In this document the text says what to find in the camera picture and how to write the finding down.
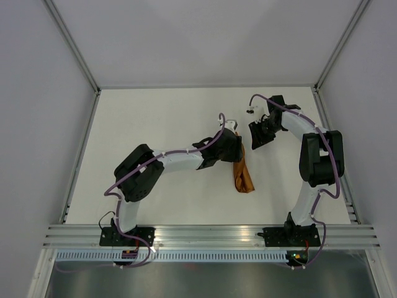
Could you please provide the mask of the orange cloth napkin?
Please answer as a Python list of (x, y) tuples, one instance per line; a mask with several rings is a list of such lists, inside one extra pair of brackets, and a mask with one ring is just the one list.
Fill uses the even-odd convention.
[(233, 163), (234, 186), (239, 193), (249, 194), (250, 192), (255, 191), (255, 188), (246, 164), (243, 144), (241, 144), (241, 152), (241, 160)]

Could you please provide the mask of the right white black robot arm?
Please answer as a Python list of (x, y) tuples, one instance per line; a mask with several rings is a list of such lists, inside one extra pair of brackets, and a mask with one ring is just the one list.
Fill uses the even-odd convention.
[(325, 239), (314, 216), (322, 194), (337, 199), (344, 175), (342, 134), (318, 126), (296, 105), (287, 105), (283, 96), (268, 98), (267, 109), (250, 104), (247, 113), (254, 116), (249, 124), (252, 149), (275, 140), (279, 131), (292, 133), (301, 143), (298, 169), (303, 180), (297, 202), (283, 227), (264, 228), (259, 236), (267, 247), (320, 247)]

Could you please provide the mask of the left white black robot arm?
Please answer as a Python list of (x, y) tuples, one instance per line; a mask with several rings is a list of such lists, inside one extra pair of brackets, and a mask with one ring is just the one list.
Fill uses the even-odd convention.
[(242, 159), (242, 139), (228, 128), (186, 149), (159, 151), (146, 144), (139, 145), (116, 167), (115, 184), (105, 191), (106, 196), (118, 199), (114, 239), (123, 246), (134, 242), (140, 201), (150, 194), (161, 175), (205, 169), (217, 161), (234, 163)]

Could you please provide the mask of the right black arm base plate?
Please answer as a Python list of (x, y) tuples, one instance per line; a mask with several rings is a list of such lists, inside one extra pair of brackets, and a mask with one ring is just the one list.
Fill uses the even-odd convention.
[(283, 227), (268, 227), (263, 228), (256, 235), (264, 239), (266, 247), (305, 248), (306, 246), (320, 247), (321, 245), (318, 229), (315, 226), (298, 227), (291, 230)]

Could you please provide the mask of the aluminium front rail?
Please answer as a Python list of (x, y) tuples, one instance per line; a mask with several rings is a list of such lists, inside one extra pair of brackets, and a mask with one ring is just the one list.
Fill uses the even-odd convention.
[[(152, 239), (155, 248), (166, 250), (272, 250), (299, 249), (276, 242), (270, 246), (264, 237), (264, 225), (155, 225)], [(331, 224), (326, 229), (317, 226), (329, 250), (373, 250), (380, 248), (375, 229), (371, 225)], [(101, 229), (96, 225), (51, 225), (42, 240), (43, 248), (99, 248)]]

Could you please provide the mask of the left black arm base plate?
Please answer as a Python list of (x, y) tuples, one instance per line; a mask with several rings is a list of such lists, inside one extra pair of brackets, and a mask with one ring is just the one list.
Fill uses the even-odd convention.
[(154, 227), (135, 227), (127, 232), (128, 237), (119, 234), (116, 226), (104, 227), (101, 231), (99, 246), (104, 247), (128, 247), (144, 246), (145, 241), (149, 246), (153, 246)]

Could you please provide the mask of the aluminium frame post right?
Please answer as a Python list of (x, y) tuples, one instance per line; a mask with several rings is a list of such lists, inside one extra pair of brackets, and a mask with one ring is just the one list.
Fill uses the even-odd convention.
[(334, 50), (331, 53), (331, 56), (328, 58), (325, 67), (323, 68), (322, 72), (320, 73), (319, 78), (313, 85), (312, 90), (318, 92), (319, 89), (324, 84), (326, 78), (329, 76), (331, 69), (333, 68), (334, 64), (336, 63), (337, 59), (339, 58), (340, 54), (342, 53), (346, 43), (351, 38), (352, 34), (354, 33), (355, 28), (359, 24), (361, 18), (365, 14), (368, 7), (371, 5), (371, 0), (360, 0), (358, 6), (356, 7), (354, 13), (352, 14), (348, 24), (346, 25), (342, 35), (340, 36), (339, 40), (334, 47)]

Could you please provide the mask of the aluminium frame post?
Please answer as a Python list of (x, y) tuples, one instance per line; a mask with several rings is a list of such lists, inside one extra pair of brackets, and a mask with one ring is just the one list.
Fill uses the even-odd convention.
[(333, 68), (334, 64), (336, 63), (337, 59), (339, 58), (340, 54), (342, 53), (346, 43), (351, 38), (352, 34), (354, 33), (355, 28), (359, 24), (361, 18), (365, 14), (368, 7), (371, 5), (371, 0), (360, 0), (358, 6), (356, 7), (354, 13), (352, 14), (348, 24), (346, 25), (342, 35), (340, 36), (339, 40), (334, 47), (334, 50), (331, 53), (331, 56), (328, 58), (325, 67), (323, 68), (322, 72), (320, 73), (319, 78), (313, 85), (312, 90), (318, 92), (319, 89), (324, 84), (326, 78), (329, 76), (331, 69)]
[(69, 48), (73, 58), (75, 59), (79, 69), (81, 70), (84, 78), (89, 83), (90, 87), (94, 91), (95, 94), (99, 94), (100, 87), (97, 84), (92, 72), (90, 71), (81, 51), (79, 50), (73, 36), (71, 35), (66, 22), (64, 21), (60, 11), (58, 10), (56, 4), (52, 0), (43, 0), (43, 5), (48, 11), (49, 15), (53, 19), (56, 28), (60, 32), (63, 40), (65, 41), (66, 46)]

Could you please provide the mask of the aluminium frame post left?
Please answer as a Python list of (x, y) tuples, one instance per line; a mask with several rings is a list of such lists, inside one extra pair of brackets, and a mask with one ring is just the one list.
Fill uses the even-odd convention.
[(60, 32), (63, 40), (65, 41), (66, 46), (69, 48), (73, 58), (75, 59), (79, 69), (81, 70), (84, 78), (89, 83), (90, 87), (94, 91), (95, 94), (99, 94), (100, 87), (97, 84), (92, 72), (90, 71), (81, 51), (79, 50), (73, 36), (71, 35), (66, 22), (64, 21), (60, 11), (58, 10), (56, 4), (52, 0), (43, 0), (43, 5), (48, 11), (49, 15), (53, 19), (56, 28)]

